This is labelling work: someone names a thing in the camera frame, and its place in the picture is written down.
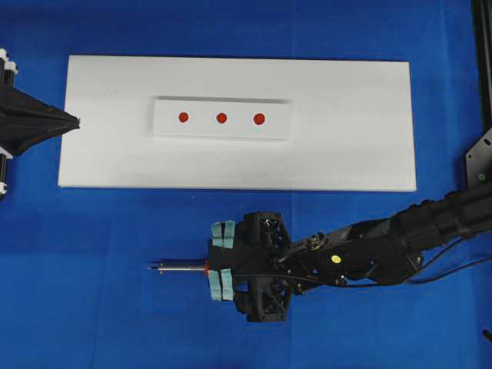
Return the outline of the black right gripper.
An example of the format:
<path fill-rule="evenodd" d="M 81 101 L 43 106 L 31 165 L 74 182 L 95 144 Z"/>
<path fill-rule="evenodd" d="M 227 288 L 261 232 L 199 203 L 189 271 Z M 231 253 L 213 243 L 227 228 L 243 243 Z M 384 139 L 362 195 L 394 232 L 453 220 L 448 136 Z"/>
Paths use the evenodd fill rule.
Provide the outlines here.
<path fill-rule="evenodd" d="M 357 261 L 347 243 L 381 222 L 363 221 L 300 241 L 291 240 L 278 212 L 251 212 L 238 223 L 215 222 L 208 245 L 211 299 L 234 301 L 249 322 L 283 321 L 293 296 L 321 286 L 344 287 L 369 272 L 372 260 Z"/>

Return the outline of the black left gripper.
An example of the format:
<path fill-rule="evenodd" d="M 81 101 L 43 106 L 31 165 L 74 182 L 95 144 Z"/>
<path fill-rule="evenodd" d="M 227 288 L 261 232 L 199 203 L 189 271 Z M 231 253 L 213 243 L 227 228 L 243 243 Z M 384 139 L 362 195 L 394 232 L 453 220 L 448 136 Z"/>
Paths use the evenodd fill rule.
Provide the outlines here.
<path fill-rule="evenodd" d="M 1 48 L 1 199 L 7 195 L 8 161 L 30 147 L 79 129 L 79 119 L 13 88 L 18 66 Z M 7 117 L 45 118 L 56 121 L 7 121 Z"/>

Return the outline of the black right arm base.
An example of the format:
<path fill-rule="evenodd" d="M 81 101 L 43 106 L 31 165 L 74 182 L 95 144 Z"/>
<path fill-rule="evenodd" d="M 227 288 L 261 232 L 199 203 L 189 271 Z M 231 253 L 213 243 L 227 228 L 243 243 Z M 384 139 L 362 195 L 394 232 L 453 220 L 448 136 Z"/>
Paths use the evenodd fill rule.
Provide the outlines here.
<path fill-rule="evenodd" d="M 465 155 L 468 189 L 491 183 L 491 135 L 490 128 Z"/>

